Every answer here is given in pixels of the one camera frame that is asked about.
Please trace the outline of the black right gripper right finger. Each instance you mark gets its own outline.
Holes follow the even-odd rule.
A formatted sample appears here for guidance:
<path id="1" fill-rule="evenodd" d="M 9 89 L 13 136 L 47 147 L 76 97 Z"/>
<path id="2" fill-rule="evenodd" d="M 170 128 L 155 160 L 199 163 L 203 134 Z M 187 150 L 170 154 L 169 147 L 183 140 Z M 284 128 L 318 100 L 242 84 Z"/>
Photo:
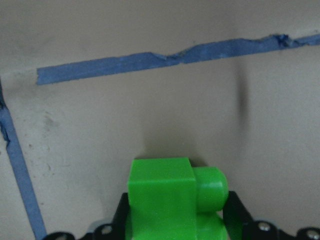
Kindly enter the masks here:
<path id="1" fill-rule="evenodd" d="M 222 209 L 222 218 L 231 240 L 247 240 L 253 217 L 235 191 L 229 191 Z"/>

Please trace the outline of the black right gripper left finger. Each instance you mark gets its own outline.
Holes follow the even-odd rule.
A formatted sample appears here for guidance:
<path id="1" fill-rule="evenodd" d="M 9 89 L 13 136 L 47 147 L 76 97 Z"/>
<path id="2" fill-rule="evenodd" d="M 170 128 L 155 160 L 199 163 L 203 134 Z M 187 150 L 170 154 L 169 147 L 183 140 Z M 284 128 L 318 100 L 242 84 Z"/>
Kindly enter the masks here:
<path id="1" fill-rule="evenodd" d="M 125 192 L 121 195 L 117 209 L 111 222 L 111 240 L 126 240 L 129 222 L 129 197 Z"/>

